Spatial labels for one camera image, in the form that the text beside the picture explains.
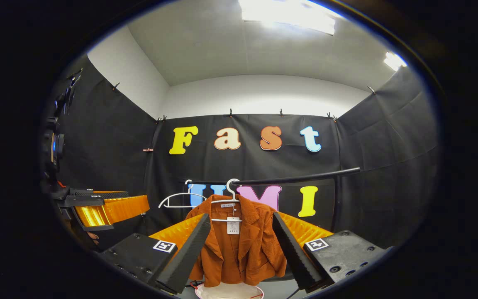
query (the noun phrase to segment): light blue letter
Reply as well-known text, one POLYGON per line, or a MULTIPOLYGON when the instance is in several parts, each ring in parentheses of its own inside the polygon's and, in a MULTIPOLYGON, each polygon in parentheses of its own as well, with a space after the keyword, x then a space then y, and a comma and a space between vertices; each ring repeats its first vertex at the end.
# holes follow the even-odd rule
POLYGON ((216 195, 222 195, 222 192, 226 189, 225 185, 210 185, 209 187, 213 190, 213 194, 216 195))
MULTIPOLYGON (((205 189, 205 185, 189 184, 188 188, 191 188, 191 193, 202 195, 202 192, 205 189)), ((201 198, 200 196, 190 195, 189 197, 191 199, 191 205, 192 206, 198 206, 203 201, 203 198, 201 198)))
POLYGON ((313 131, 313 127, 309 126, 300 131, 300 135, 305 138, 305 146, 309 151, 318 152, 322 146, 315 142, 315 137, 318 137, 318 131, 313 131))

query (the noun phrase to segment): white clothes hanger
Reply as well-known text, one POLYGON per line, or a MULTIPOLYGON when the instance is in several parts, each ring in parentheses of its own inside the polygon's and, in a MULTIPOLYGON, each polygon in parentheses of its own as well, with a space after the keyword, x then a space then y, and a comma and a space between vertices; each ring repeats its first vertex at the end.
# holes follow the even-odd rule
MULTIPOLYGON (((184 185, 187 185, 188 182, 192 182, 192 180, 186 180, 186 182, 184 183, 184 185)), ((187 194, 187 195, 196 195, 196 196, 200 196, 201 198, 203 198, 204 200, 206 200, 207 198, 205 198, 204 196, 202 195, 199 195, 199 194, 195 194, 195 193, 191 193, 191 189, 193 188, 193 184, 191 184, 191 188, 188 188, 188 191, 187 192, 184 192, 184 193, 176 193, 176 194, 173 194, 173 195, 169 195, 168 197, 165 197, 165 199, 163 199, 160 204, 158 205, 158 208, 161 208, 161 205, 163 205, 163 203, 165 201, 167 201, 167 203, 164 205, 165 208, 195 208, 196 206, 169 206, 169 199, 173 196, 176 196, 176 195, 182 195, 182 194, 187 194)))
MULTIPOLYGON (((230 192, 232 194, 232 198, 231 199, 224 199, 222 201, 212 201, 211 203, 229 203, 229 202, 239 202, 237 199, 235 199, 235 192, 233 190, 230 189, 230 183, 233 182, 233 181, 239 181, 237 179, 231 179, 229 180, 228 182, 226 182, 226 189, 228 190, 228 192, 230 192)), ((211 221, 221 221, 221 222, 224 222, 224 223, 241 223, 243 222, 243 220, 239 219, 239 220, 227 220, 227 219, 211 219, 211 221)))

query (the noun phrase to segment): fluorescent light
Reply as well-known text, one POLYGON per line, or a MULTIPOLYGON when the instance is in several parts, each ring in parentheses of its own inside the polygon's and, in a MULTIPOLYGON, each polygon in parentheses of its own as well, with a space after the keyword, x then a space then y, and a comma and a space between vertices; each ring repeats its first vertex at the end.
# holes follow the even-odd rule
POLYGON ((407 66, 405 61, 403 61, 401 57, 394 53, 387 52, 386 56, 387 58, 385 58, 385 64, 387 64, 387 66, 390 66, 390 68, 394 71, 398 70, 400 66, 407 66))
POLYGON ((307 0, 239 0, 245 21, 276 22, 333 35, 340 15, 307 0))

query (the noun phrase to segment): black horizontal rod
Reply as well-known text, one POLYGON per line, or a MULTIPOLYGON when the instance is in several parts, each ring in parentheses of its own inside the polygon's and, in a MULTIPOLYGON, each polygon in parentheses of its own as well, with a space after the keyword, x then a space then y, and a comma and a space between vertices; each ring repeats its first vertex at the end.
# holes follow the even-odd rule
MULTIPOLYGON (((290 178, 279 178, 279 179, 266 179, 266 180, 244 180, 244 181, 234 181, 232 185, 270 185, 270 184, 286 184, 290 182, 303 182, 303 181, 315 181, 315 180, 324 180, 331 179, 337 176, 347 176, 349 174, 356 174, 360 172, 361 168, 350 168, 338 170, 336 172, 325 172, 323 174, 309 174, 308 176, 292 176, 290 178)), ((226 185, 227 181, 193 181, 189 182, 190 184, 199 184, 199 185, 226 185)))

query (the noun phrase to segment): pink letter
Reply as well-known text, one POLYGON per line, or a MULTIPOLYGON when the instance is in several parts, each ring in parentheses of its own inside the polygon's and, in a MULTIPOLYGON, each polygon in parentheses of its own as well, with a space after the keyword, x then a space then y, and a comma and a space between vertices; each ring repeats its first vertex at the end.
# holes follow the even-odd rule
POLYGON ((267 206, 270 206, 274 208, 275 210, 278 210, 278 197, 279 197, 280 191, 281 191, 280 186, 268 186, 263 192, 263 195, 261 196, 261 198, 259 199, 258 196, 256 195, 256 192, 254 192, 254 189, 252 189, 252 187, 246 186, 246 187, 237 188, 237 192, 239 192, 241 196, 244 196, 253 202, 258 201, 258 202, 261 202, 262 204, 266 204, 267 206))

